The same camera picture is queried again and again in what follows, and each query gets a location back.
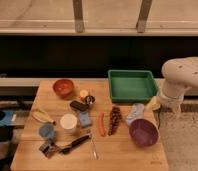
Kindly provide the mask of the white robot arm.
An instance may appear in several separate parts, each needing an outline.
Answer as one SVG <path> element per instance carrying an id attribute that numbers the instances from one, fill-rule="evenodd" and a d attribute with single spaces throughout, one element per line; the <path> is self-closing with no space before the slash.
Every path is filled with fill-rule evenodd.
<path id="1" fill-rule="evenodd" d="M 198 57 L 167 60 L 161 72 L 164 77 L 162 86 L 145 109 L 153 111 L 164 106 L 179 116 L 185 93 L 191 88 L 198 89 Z"/>

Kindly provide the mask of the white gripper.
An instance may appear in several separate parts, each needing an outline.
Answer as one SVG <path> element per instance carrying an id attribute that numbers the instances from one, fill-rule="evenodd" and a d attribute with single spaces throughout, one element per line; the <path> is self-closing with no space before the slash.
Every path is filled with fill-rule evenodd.
<path id="1" fill-rule="evenodd" d="M 170 108 L 174 114 L 179 116 L 181 114 L 181 99 L 169 98 L 164 94 L 158 94 L 157 97 L 153 96 L 145 109 L 147 111 L 157 110 L 162 106 Z"/>

